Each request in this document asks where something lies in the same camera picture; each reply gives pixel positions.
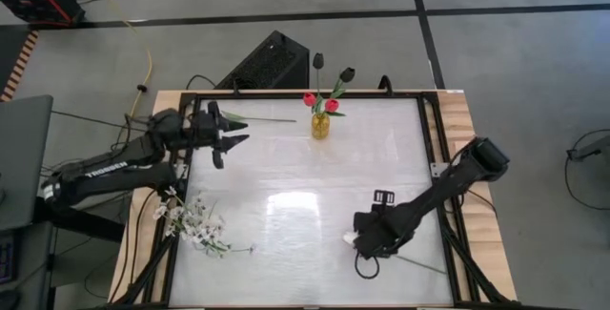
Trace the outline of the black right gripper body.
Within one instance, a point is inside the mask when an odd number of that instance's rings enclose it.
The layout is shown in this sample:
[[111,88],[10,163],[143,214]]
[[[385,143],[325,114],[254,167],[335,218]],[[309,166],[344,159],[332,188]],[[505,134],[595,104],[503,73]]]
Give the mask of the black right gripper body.
[[357,233],[356,250],[364,258],[395,254],[415,233],[415,210],[410,203],[364,213],[356,212],[353,227]]

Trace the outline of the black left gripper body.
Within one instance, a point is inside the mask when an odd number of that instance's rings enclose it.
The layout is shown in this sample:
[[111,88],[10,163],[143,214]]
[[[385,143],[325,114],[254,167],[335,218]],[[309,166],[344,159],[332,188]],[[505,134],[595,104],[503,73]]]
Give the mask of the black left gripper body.
[[212,141],[209,146],[212,149],[213,165],[216,169],[223,169],[224,161],[221,156],[222,138],[220,133],[219,117],[220,111],[217,103],[215,101],[210,101],[207,104],[207,111],[205,113],[203,122],[206,130],[206,137]]

